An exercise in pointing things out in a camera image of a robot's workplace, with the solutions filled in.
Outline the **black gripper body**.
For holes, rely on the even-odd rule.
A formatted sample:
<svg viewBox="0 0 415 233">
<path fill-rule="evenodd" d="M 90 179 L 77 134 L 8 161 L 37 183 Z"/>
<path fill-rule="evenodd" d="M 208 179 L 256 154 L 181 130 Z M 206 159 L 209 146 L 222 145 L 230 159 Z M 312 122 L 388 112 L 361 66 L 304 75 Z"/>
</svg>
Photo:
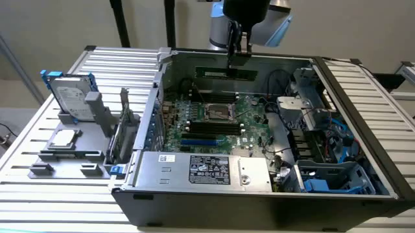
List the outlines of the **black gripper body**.
<svg viewBox="0 0 415 233">
<path fill-rule="evenodd" d="M 260 23 L 269 7 L 269 0 L 224 0 L 222 13 L 241 25 Z"/>
</svg>

